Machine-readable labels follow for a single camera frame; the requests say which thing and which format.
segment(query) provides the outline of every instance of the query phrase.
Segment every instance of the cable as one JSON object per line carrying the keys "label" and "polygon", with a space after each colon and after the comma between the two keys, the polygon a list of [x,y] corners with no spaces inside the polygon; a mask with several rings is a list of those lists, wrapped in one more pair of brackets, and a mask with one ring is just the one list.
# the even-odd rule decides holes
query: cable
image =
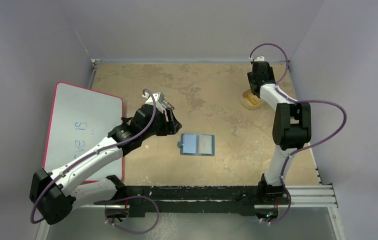
{"label": "cable", "polygon": [[[147,88],[143,89],[143,94],[145,94],[145,92],[147,92],[151,98],[153,98],[153,93],[148,90]],[[111,145],[108,145],[108,146],[104,146],[104,147],[101,147],[100,149],[98,149],[97,151],[93,151],[87,155],[85,155],[84,157],[80,158],[79,160],[75,161],[75,163],[69,165],[69,167],[67,167],[65,170],[63,170],[63,175],[68,173],[71,169],[73,169],[75,166],[77,166],[78,164],[80,164],[81,162],[87,160],[88,158],[94,156],[94,155],[97,155],[98,153],[106,150],[106,149],[110,149],[110,148],[113,148],[113,147],[118,147],[118,146],[122,146],[128,142],[131,142],[132,140],[140,137],[140,135],[142,135],[144,132],[146,132],[146,130],[150,127],[150,125],[152,124],[153,122],[153,119],[155,118],[155,114],[156,114],[156,102],[154,99],[152,99],[152,102],[153,102],[153,111],[152,111],[152,116],[148,122],[148,124],[146,125],[146,127],[144,129],[142,129],[139,133],[137,133],[136,135],[132,136],[131,138],[127,139],[127,140],[124,140],[124,141],[121,141],[121,142],[118,142],[118,143],[115,143],[115,144],[111,144]],[[62,175],[58,175],[56,176],[45,188],[44,190],[41,192],[41,194],[39,195],[39,197],[37,198],[36,202],[34,203],[34,206],[33,206],[33,209],[31,210],[31,216],[30,216],[30,222],[32,224],[38,224],[40,223],[41,221],[44,220],[44,218],[42,217],[41,219],[39,220],[34,220],[34,215],[36,213],[36,209],[37,209],[37,206],[39,205],[41,199],[44,197],[44,195],[47,193],[47,191],[49,191],[49,189],[53,186],[53,184],[56,183],[56,181],[58,181],[60,178],[62,177]]]}
{"label": "cable", "polygon": [[269,45],[269,46],[274,46],[276,48],[278,48],[284,55],[284,61],[285,61],[285,68],[284,68],[284,73],[283,73],[283,76],[278,80],[276,81],[276,84],[275,84],[275,90],[276,92],[281,95],[282,97],[284,97],[286,100],[288,100],[289,102],[292,102],[292,103],[295,103],[295,104],[302,104],[302,103],[318,103],[318,104],[327,104],[327,105],[331,105],[331,106],[334,106],[334,107],[337,107],[341,112],[342,112],[342,115],[343,115],[343,119],[342,119],[342,123],[340,124],[340,126],[332,133],[330,134],[329,136],[325,137],[324,139],[316,142],[316,143],[313,143],[309,146],[305,146],[303,148],[300,148],[300,149],[297,149],[291,153],[289,153],[289,155],[286,157],[286,159],[284,160],[284,163],[283,163],[283,167],[280,171],[280,179],[281,179],[281,183],[282,183],[282,186],[283,186],[283,189],[285,189],[287,191],[287,195],[288,195],[288,199],[289,199],[289,203],[287,205],[287,208],[286,208],[286,211],[278,218],[276,219],[275,221],[273,222],[269,222],[269,224],[274,224],[274,223],[277,223],[279,222],[280,220],[282,220],[286,215],[287,213],[289,212],[290,210],[290,206],[292,205],[292,196],[290,195],[289,191],[287,190],[286,188],[286,184],[284,183],[284,180],[283,180],[283,174],[284,174],[284,170],[286,168],[286,165],[290,159],[291,156],[299,153],[300,151],[304,151],[304,150],[307,150],[307,149],[310,149],[310,148],[313,148],[315,146],[318,146],[322,143],[324,143],[325,141],[331,139],[332,137],[334,137],[336,134],[338,134],[342,128],[345,126],[346,124],[346,119],[347,119],[347,115],[346,115],[346,111],[345,109],[335,103],[335,102],[332,102],[332,101],[326,101],[326,100],[319,100],[319,99],[311,99],[311,100],[301,100],[301,101],[298,101],[298,100],[295,100],[295,99],[292,99],[291,97],[289,97],[288,95],[286,95],[284,92],[282,92],[280,90],[280,87],[279,87],[279,83],[283,80],[283,78],[286,76],[287,74],[287,70],[289,68],[289,59],[287,58],[287,54],[285,53],[285,51],[278,45],[274,44],[274,43],[263,43],[263,44],[260,44],[258,46],[256,46],[252,51],[251,53],[249,54],[249,59],[252,60],[252,54],[255,52],[255,50],[257,50],[258,48],[262,47],[262,46],[265,46],[265,45]]}
{"label": "cable", "polygon": [[153,206],[155,207],[155,209],[156,209],[156,220],[155,220],[155,223],[153,223],[153,225],[150,228],[148,228],[148,229],[146,229],[144,231],[134,231],[134,230],[130,230],[130,229],[127,229],[125,227],[116,225],[115,223],[109,221],[107,213],[106,213],[106,209],[105,209],[105,219],[106,219],[105,223],[106,224],[110,224],[110,225],[112,225],[112,226],[114,226],[114,227],[116,227],[118,229],[121,229],[121,230],[123,230],[125,232],[128,232],[130,234],[145,234],[145,233],[151,231],[153,228],[156,227],[156,224],[158,224],[158,221],[159,221],[159,208],[158,208],[158,205],[156,205],[156,203],[152,199],[150,199],[149,197],[137,195],[137,196],[130,196],[130,197],[126,197],[126,198],[118,199],[118,200],[109,200],[109,201],[106,201],[106,202],[108,204],[116,204],[116,203],[119,203],[119,202],[122,202],[122,201],[131,200],[131,199],[146,199],[146,200],[150,201],[153,204]]}

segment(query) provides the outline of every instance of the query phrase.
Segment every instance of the red border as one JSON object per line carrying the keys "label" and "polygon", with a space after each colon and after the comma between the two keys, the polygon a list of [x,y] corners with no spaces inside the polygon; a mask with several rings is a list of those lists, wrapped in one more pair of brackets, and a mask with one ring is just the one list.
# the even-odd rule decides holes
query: red border
{"label": "red border", "polygon": [[[111,96],[111,97],[115,97],[115,98],[119,98],[121,100],[121,109],[122,109],[122,113],[121,113],[121,116],[124,116],[124,102],[122,100],[122,98],[120,98],[119,96],[115,96],[115,95],[112,95],[112,94],[107,94],[107,93],[104,93],[104,92],[100,92],[100,91],[96,91],[96,90],[92,90],[92,89],[89,89],[87,87],[83,87],[83,86],[77,86],[75,84],[71,84],[71,83],[67,83],[67,82],[63,82],[63,81],[60,81],[58,82],[56,85],[55,85],[55,93],[53,94],[53,103],[52,103],[52,109],[50,110],[50,120],[49,120],[49,130],[47,132],[47,140],[46,140],[46,146],[45,146],[45,150],[44,150],[44,159],[43,159],[43,168],[45,167],[46,165],[46,157],[47,157],[47,147],[49,145],[49,136],[50,136],[50,127],[52,126],[52,118],[53,118],[53,109],[55,107],[55,99],[56,99],[56,90],[58,89],[58,85],[59,84],[67,84],[67,85],[71,85],[71,86],[74,86],[74,87],[77,87],[77,88],[81,88],[81,89],[86,89],[86,90],[90,90],[90,91],[93,91],[93,92],[96,92],[96,93],[100,93],[100,94],[104,94],[104,95],[108,95],[108,96]],[[124,181],[124,157],[122,157],[122,166],[121,166],[121,181]],[[94,181],[94,180],[90,180],[90,181],[84,181],[85,183],[93,183],[93,182],[97,182],[97,181]]]}

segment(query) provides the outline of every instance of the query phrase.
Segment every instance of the gray wall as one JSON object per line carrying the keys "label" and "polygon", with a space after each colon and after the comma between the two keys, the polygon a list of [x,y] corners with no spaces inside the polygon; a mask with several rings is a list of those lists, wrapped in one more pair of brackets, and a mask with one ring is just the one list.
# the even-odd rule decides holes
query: gray wall
{"label": "gray wall", "polygon": [[0,239],[34,239],[29,189],[42,167],[54,87],[87,85],[90,69],[56,0],[0,0]]}
{"label": "gray wall", "polygon": [[[324,0],[62,0],[91,58],[247,61],[258,44],[291,57]],[[269,60],[282,60],[265,47]]]}
{"label": "gray wall", "polygon": [[[348,239],[378,239],[378,0],[326,0],[292,58],[300,99],[343,105],[346,128],[314,149],[322,179],[336,189]],[[313,138],[341,114],[313,107]]]}

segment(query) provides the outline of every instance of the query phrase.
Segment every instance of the beige bowl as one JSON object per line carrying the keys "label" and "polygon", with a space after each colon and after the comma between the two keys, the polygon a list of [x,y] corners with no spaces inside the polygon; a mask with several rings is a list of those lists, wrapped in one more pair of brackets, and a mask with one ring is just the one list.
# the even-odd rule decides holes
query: beige bowl
{"label": "beige bowl", "polygon": [[264,102],[262,99],[252,94],[251,89],[248,89],[242,93],[240,101],[249,110],[259,108],[259,106],[261,106],[261,104]]}

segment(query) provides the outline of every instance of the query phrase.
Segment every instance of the floor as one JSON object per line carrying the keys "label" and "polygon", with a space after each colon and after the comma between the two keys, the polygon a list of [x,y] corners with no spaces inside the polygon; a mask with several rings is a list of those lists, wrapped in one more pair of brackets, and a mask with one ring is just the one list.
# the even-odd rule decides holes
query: floor
{"label": "floor", "polygon": [[[127,185],[256,185],[274,151],[274,111],[248,110],[240,102],[249,89],[249,64],[101,64],[92,89],[122,98],[124,114],[144,103],[142,90],[162,92],[183,125],[177,135],[153,136],[125,157]],[[284,65],[273,65],[282,75]],[[290,76],[280,84],[294,96]],[[181,134],[215,135],[215,156],[180,155]],[[288,185],[318,185],[309,150],[295,156]]]}

